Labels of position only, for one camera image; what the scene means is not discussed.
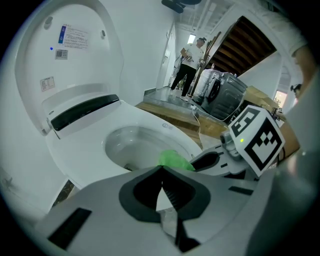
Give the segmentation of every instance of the gray appliance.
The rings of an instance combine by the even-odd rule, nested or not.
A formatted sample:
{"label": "gray appliance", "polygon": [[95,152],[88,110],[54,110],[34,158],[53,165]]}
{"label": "gray appliance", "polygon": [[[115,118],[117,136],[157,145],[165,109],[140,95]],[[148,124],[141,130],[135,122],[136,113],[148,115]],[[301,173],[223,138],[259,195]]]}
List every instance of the gray appliance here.
{"label": "gray appliance", "polygon": [[211,116],[225,120],[242,102],[246,88],[233,74],[222,72],[212,80],[201,107]]}

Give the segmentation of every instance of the ceiling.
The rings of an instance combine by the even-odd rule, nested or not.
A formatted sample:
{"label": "ceiling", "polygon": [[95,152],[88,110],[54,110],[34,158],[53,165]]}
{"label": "ceiling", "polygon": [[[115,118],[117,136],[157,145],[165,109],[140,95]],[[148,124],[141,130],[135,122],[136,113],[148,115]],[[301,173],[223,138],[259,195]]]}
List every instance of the ceiling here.
{"label": "ceiling", "polygon": [[214,27],[232,4],[231,0],[202,0],[199,4],[187,5],[178,15],[176,26],[197,36],[212,38]]}
{"label": "ceiling", "polygon": [[270,40],[247,18],[240,17],[226,34],[207,68],[240,76],[276,51]]}

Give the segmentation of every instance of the man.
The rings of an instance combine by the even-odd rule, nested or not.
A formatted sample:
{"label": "man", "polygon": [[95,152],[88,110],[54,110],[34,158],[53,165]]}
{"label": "man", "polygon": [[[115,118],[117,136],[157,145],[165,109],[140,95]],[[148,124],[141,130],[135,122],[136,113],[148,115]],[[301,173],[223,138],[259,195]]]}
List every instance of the man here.
{"label": "man", "polygon": [[185,77],[186,75],[186,81],[183,87],[181,99],[184,101],[188,101],[186,98],[187,92],[189,90],[189,87],[191,85],[191,82],[193,81],[198,64],[203,60],[204,58],[204,51],[201,49],[202,46],[206,43],[205,38],[199,38],[196,41],[196,44],[194,43],[188,43],[184,48],[181,50],[181,55],[185,58],[181,64],[180,70],[176,74],[176,77],[173,81],[173,84],[171,86],[171,93],[176,88],[177,84]]}

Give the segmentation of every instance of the green cloth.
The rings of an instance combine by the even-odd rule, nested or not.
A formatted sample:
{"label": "green cloth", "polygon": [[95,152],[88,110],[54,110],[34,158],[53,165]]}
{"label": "green cloth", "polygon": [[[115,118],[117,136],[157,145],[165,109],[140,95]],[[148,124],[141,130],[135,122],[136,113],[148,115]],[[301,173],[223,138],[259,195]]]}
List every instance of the green cloth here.
{"label": "green cloth", "polygon": [[162,151],[158,160],[158,165],[179,168],[188,171],[196,170],[192,166],[192,164],[187,161],[187,159],[179,155],[178,152],[175,150]]}

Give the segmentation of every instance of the toilet lid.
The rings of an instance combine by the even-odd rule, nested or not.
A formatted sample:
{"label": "toilet lid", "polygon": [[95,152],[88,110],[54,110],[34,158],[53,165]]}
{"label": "toilet lid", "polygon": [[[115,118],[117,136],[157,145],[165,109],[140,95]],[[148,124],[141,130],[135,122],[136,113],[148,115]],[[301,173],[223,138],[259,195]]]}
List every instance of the toilet lid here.
{"label": "toilet lid", "polygon": [[98,0],[46,1],[20,34],[17,87],[30,119],[43,135],[50,131],[47,117],[55,103],[81,94],[119,94],[122,49],[113,22]]}

